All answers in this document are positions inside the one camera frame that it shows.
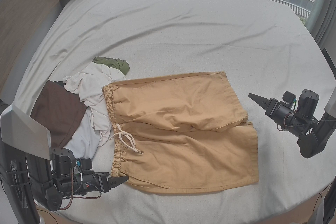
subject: floor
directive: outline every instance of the floor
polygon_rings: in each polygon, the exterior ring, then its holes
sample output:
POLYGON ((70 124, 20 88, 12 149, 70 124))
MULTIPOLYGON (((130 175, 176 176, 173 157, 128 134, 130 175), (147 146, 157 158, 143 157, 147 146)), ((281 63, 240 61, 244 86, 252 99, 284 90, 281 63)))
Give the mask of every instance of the floor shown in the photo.
MULTIPOLYGON (((298 207, 294 208, 293 210, 284 213, 282 215, 273 217, 269 220, 265 220, 256 224, 290 224, 292 222, 296 223, 304 223, 308 220, 309 216, 313 211, 314 204, 316 199, 318 198, 318 194, 315 195, 313 198, 309 199, 308 201, 302 203, 298 207)), ((39 211, 40 215, 44 218, 46 224, 77 224, 77 222, 72 222, 60 217, 57 214, 52 213, 53 217, 46 212, 47 210, 38 208, 43 211, 39 211)), ((9 205, 7 196, 0 188, 0 219, 1 224, 15 224, 17 220, 14 216, 14 213, 9 205)), ((329 224, 336 224, 336 217, 329 222, 329 224)))

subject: white bed sheet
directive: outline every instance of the white bed sheet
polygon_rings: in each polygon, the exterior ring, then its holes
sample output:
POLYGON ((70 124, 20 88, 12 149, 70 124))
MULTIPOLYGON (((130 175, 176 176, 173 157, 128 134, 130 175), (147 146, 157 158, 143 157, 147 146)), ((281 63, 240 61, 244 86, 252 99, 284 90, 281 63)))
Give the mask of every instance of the white bed sheet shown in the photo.
MULTIPOLYGON (((62 212, 82 223, 254 223, 288 211, 336 174, 336 135, 311 159, 296 137, 278 132, 248 93, 281 99, 288 90, 320 95, 323 113, 336 82, 292 10, 269 0, 71 0, 31 60, 15 97, 30 113, 44 83, 82 70, 95 56, 126 59, 127 79, 226 71, 258 132, 256 184, 204 195, 147 194, 123 184, 62 212)), ((110 171, 114 142, 93 168, 110 171)))

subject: tan shorts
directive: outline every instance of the tan shorts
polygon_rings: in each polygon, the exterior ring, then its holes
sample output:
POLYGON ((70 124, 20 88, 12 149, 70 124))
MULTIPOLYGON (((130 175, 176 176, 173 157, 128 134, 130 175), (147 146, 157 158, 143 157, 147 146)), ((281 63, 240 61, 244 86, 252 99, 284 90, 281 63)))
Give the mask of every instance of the tan shorts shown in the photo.
POLYGON ((124 80, 103 87, 118 137, 112 176, 151 193, 207 193, 257 182, 257 133, 225 72, 124 80))

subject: drawstring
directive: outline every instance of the drawstring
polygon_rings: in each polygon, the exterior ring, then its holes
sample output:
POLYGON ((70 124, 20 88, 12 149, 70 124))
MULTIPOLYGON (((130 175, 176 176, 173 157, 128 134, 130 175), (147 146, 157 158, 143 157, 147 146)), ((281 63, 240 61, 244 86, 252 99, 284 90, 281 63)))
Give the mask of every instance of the drawstring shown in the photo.
POLYGON ((110 138, 110 140, 111 140, 112 138, 116 137, 116 136, 119 136, 120 141, 121 141, 125 146, 127 146, 128 148, 130 148, 130 149, 133 150, 134 152, 138 152, 138 153, 142 154, 144 151, 142 151, 142 150, 138 150, 138 149, 135 147, 135 140, 134 140, 133 136, 132 136, 130 133, 128 133, 128 132, 122 131, 122 130, 121 130, 121 127, 120 127, 120 125, 119 125, 118 123, 116 123, 116 126, 118 127, 118 129, 120 130, 120 132, 119 132, 119 133, 115 133, 114 135, 112 135, 112 137, 110 138), (130 143, 131 143, 132 146, 127 145, 126 142, 123 140, 122 136, 126 136, 127 139, 130 141, 130 143))

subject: curtain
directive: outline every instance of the curtain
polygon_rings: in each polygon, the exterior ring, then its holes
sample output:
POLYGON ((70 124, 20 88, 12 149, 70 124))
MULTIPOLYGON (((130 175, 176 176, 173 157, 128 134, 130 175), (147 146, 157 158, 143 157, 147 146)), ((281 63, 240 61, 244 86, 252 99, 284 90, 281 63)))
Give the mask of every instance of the curtain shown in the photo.
POLYGON ((313 12, 309 15, 306 27, 322 50, 332 41, 336 31, 336 0, 317 0, 313 12))

